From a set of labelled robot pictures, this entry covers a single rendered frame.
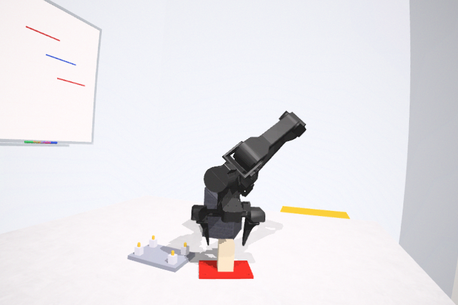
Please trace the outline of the red plate with cream block handle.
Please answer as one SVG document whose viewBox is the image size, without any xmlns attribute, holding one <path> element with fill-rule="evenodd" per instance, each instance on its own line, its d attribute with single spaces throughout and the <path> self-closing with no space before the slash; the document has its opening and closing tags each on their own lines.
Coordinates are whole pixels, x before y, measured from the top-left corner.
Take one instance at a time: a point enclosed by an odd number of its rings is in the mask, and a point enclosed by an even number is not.
<svg viewBox="0 0 458 305">
<path fill-rule="evenodd" d="M 218 260 L 199 261 L 199 279 L 253 279 L 248 262 L 234 257 L 234 240 L 218 239 Z"/>
</svg>

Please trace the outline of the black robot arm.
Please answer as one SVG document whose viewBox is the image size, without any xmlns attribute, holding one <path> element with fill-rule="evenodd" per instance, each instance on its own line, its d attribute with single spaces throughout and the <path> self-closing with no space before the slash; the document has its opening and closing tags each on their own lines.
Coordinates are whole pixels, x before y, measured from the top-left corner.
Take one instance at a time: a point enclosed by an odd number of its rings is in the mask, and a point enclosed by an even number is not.
<svg viewBox="0 0 458 305">
<path fill-rule="evenodd" d="M 259 137 L 249 137 L 231 148 L 222 156 L 226 161 L 223 165 L 209 168 L 204 174 L 206 188 L 217 194 L 228 188 L 240 188 L 240 194 L 246 197 L 253 190 L 259 171 L 284 143 L 300 137 L 307 130 L 306 124 L 294 112 L 285 111 L 278 119 Z M 241 202 L 240 197 L 230 199 L 222 194 L 218 201 L 222 222 L 240 223 L 242 217 L 250 216 L 250 201 Z"/>
</svg>

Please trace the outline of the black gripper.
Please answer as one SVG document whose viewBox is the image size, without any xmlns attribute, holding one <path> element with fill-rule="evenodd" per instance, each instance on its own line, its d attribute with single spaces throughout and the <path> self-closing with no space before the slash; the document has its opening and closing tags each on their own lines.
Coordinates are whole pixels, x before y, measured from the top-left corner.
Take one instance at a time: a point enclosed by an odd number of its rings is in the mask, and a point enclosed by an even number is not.
<svg viewBox="0 0 458 305">
<path fill-rule="evenodd" d="M 227 198 L 234 198 L 240 197 L 240 188 L 228 188 L 224 191 L 218 193 L 218 201 L 220 199 L 221 194 L 226 194 Z M 218 204 L 217 209 L 207 209 L 207 205 L 193 205 L 191 209 L 191 220 L 195 220 L 197 224 L 201 224 L 202 229 L 204 230 L 205 238 L 207 241 L 207 245 L 209 246 L 209 230 L 208 230 L 208 223 L 207 217 L 220 217 L 221 214 L 218 212 Z M 265 222 L 265 212 L 261 209 L 261 207 L 251 207 L 251 214 L 250 216 L 245 217 L 244 223 L 244 232 L 242 237 L 242 245 L 244 246 L 246 240 L 251 232 L 252 228 L 255 225 L 259 225 L 260 222 Z"/>
</svg>

